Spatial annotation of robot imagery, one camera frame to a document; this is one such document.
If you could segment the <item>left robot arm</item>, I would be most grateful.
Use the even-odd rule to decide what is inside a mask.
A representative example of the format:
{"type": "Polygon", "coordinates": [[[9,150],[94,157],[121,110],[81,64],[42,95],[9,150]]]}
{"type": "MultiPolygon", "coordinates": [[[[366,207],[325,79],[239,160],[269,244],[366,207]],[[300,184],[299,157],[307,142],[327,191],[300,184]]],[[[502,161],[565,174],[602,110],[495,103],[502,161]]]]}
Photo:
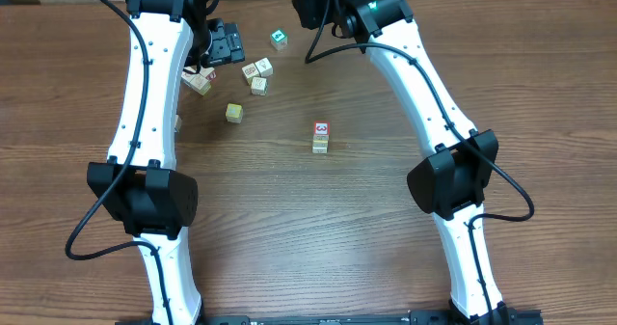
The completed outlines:
{"type": "Polygon", "coordinates": [[[179,89],[189,68],[245,59],[236,24],[212,18],[219,0],[125,0],[130,55],[119,125],[104,162],[87,183],[139,249],[153,310],[148,324],[203,324],[192,272],[189,227],[198,184],[176,169],[179,89]]]}

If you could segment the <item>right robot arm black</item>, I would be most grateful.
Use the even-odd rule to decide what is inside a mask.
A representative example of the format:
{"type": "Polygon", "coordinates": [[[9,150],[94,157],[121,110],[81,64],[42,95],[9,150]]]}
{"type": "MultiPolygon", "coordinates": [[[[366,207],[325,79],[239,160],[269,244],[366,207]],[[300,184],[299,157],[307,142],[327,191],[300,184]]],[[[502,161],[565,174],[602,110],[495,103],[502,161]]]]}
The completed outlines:
{"type": "Polygon", "coordinates": [[[416,205],[431,215],[450,281],[449,321],[508,324],[486,246],[484,190],[495,170],[498,142],[480,132],[450,96],[423,47],[406,0],[292,0],[301,24],[347,39],[382,72],[419,142],[422,161],[407,175],[416,205]]]}

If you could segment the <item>green number four block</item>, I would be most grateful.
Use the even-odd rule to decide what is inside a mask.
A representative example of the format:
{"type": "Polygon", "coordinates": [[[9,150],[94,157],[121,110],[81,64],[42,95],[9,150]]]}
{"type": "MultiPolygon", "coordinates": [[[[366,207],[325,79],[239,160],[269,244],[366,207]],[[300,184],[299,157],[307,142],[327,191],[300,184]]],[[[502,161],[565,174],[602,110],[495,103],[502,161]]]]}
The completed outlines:
{"type": "Polygon", "coordinates": [[[277,29],[270,35],[270,42],[277,51],[282,51],[288,46],[288,36],[282,29],[277,29]]]}

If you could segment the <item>red number three block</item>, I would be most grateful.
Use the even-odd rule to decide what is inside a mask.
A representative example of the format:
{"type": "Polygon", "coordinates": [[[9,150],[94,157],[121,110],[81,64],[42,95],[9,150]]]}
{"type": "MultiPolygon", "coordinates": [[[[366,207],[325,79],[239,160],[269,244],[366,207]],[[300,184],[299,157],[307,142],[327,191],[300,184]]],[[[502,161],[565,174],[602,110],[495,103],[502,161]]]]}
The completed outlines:
{"type": "Polygon", "coordinates": [[[328,141],[330,137],[330,124],[328,122],[315,122],[313,139],[315,141],[328,141]]]}

